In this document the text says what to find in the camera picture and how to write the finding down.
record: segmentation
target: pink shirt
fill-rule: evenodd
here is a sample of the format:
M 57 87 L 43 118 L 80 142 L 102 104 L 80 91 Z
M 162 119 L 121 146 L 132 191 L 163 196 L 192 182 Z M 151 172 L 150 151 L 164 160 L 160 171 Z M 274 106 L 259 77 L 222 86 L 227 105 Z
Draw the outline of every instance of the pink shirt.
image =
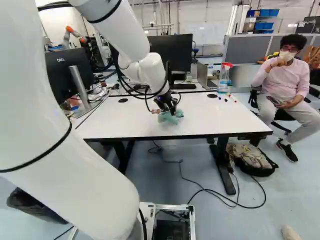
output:
M 262 85 L 262 92 L 276 96 L 307 96 L 309 92 L 309 66 L 305 61 L 294 58 L 290 66 L 276 66 L 269 73 L 266 67 L 277 61 L 278 57 L 266 60 L 253 78 L 252 86 Z

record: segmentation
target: face mask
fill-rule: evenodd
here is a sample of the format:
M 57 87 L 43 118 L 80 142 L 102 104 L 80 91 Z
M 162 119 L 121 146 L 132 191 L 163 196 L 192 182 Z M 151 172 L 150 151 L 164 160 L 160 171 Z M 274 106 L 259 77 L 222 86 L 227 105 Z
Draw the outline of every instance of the face mask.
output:
M 279 57 L 286 62 L 293 59 L 295 57 L 295 55 L 296 55 L 296 53 L 292 53 L 289 51 L 280 51 L 280 53 L 279 53 Z

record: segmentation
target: smartphone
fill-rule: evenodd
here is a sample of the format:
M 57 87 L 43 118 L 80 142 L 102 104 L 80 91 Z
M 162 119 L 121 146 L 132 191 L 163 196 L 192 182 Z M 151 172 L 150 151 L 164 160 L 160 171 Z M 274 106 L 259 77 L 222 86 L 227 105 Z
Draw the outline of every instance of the smartphone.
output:
M 281 102 L 278 101 L 278 100 L 276 100 L 276 99 L 275 99 L 274 97 L 272 97 L 272 96 L 266 96 L 266 98 L 267 98 L 268 100 L 270 100 L 270 101 L 273 103 L 273 105 L 275 105 L 275 106 L 281 105 Z

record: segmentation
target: hand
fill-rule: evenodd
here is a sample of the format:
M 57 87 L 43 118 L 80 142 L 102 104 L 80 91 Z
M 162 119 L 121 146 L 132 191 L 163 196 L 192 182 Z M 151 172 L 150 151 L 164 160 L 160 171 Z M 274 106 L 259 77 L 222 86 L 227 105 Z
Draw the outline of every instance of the hand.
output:
M 297 105 L 297 103 L 296 101 L 294 101 L 294 99 L 292 99 L 292 100 L 286 100 L 280 105 L 276 105 L 276 107 L 278 109 L 290 109 L 290 108 L 293 108 L 295 105 Z
M 274 63 L 271 64 L 271 66 L 274 67 L 282 67 L 285 66 L 287 64 L 287 62 L 281 58 L 278 58 L 277 61 L 275 61 Z

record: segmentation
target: monitor stand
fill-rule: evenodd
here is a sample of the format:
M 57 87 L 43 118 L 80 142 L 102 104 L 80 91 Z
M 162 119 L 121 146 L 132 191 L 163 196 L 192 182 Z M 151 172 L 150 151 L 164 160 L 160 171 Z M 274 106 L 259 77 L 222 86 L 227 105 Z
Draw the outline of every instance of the monitor stand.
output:
M 86 88 L 84 86 L 84 82 L 80 76 L 80 72 L 79 72 L 78 67 L 76 65 L 73 65 L 73 66 L 69 66 L 69 69 L 70 69 L 74 84 L 75 84 L 77 91 L 79 93 L 80 100 L 82 102 L 82 104 L 79 106 L 79 108 L 73 111 L 74 114 L 72 115 L 72 117 L 77 119 L 77 118 L 80 118 L 81 116 L 85 115 L 89 111 L 91 111 L 93 108 L 95 108 L 97 105 L 99 105 L 99 103 L 101 103 L 101 101 L 89 103 L 88 94 L 87 94 Z

